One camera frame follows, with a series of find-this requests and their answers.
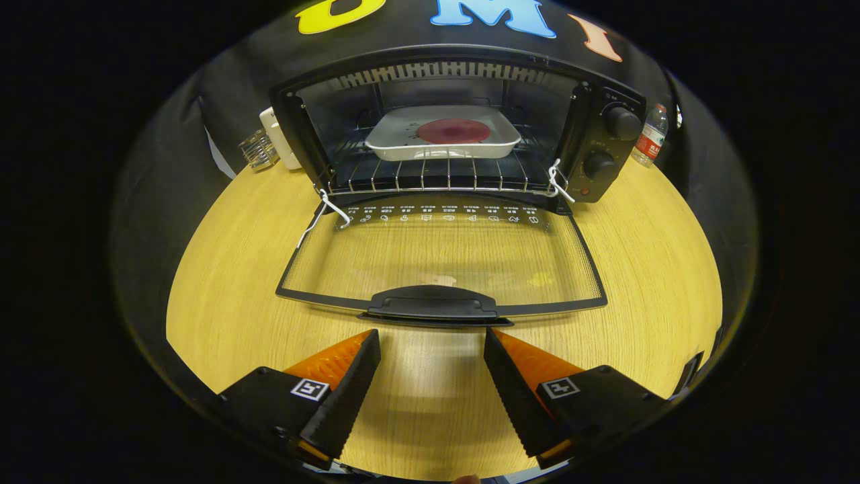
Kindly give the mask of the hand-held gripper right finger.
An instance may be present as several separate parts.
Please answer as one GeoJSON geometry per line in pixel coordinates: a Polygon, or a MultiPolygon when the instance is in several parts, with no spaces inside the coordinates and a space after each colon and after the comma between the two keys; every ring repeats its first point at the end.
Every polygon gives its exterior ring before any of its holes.
{"type": "Polygon", "coordinates": [[[483,359],[525,453],[542,469],[608,450],[670,405],[609,365],[584,370],[495,328],[486,330],[483,359]]]}

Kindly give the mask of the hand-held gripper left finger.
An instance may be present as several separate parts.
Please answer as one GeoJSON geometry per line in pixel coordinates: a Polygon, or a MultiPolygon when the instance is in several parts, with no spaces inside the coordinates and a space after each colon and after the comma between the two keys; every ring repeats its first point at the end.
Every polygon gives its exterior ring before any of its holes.
{"type": "Polygon", "coordinates": [[[341,457],[381,356],[371,329],[286,370],[258,367],[217,393],[217,416],[266,451],[327,469],[341,457]]]}

